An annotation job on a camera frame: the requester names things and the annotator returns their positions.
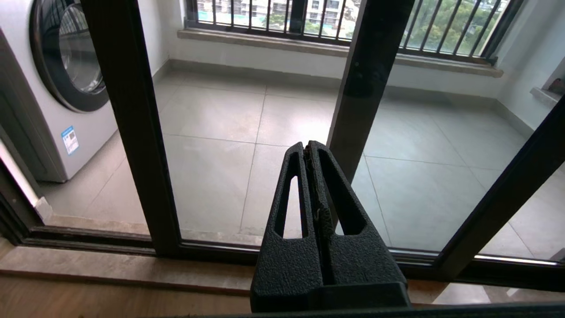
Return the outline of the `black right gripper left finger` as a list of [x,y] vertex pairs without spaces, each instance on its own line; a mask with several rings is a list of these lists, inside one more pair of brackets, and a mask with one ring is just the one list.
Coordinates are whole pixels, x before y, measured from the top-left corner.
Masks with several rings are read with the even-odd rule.
[[[284,229],[293,178],[298,182],[302,236],[288,239]],[[254,290],[311,290],[322,285],[310,201],[304,147],[298,142],[286,150],[281,165],[252,280]]]

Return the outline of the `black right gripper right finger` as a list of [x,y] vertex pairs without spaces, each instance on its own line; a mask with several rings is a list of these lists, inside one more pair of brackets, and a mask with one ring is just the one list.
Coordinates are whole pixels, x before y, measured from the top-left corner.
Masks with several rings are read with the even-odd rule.
[[307,145],[313,225],[329,284],[407,284],[351,184],[322,143]]

